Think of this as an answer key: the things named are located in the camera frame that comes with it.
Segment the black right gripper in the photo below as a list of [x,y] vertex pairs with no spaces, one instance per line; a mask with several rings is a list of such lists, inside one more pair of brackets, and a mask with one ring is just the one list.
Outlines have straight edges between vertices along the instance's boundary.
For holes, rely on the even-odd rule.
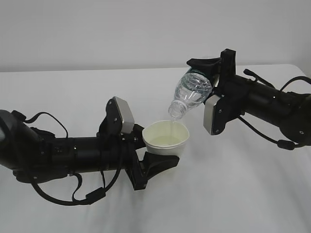
[[191,58],[186,64],[190,67],[187,73],[198,73],[212,80],[212,95],[223,95],[225,83],[236,74],[236,52],[225,49],[218,58]]

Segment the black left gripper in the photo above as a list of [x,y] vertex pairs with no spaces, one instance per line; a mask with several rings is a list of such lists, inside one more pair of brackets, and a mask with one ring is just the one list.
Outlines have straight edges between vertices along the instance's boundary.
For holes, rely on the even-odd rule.
[[135,191],[143,190],[147,180],[159,173],[176,167],[179,157],[176,155],[158,155],[145,152],[143,162],[138,158],[137,150],[146,147],[142,131],[144,127],[135,124],[130,134],[120,133],[125,146],[123,153],[124,170]]

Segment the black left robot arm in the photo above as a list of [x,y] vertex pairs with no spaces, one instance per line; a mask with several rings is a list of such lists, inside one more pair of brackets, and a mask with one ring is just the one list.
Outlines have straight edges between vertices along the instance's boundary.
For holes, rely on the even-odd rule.
[[146,152],[143,159],[138,158],[137,150],[146,146],[143,128],[134,122],[125,100],[111,98],[105,111],[95,137],[57,138],[51,132],[29,127],[33,120],[17,111],[1,110],[0,117],[37,183],[75,173],[123,169],[133,188],[142,190],[152,177],[177,166],[176,155]]

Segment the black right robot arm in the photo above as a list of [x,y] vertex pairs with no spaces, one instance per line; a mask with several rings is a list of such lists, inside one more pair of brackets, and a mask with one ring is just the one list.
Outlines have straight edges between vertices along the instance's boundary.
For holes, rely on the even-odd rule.
[[[225,49],[220,57],[190,59],[190,71],[207,78],[212,89],[204,100],[204,128],[210,135],[221,134],[228,122],[239,119],[251,130],[285,150],[311,144],[311,95],[284,92],[256,73],[245,69],[236,74],[236,52]],[[276,127],[286,137],[274,140],[243,119],[251,114]]]

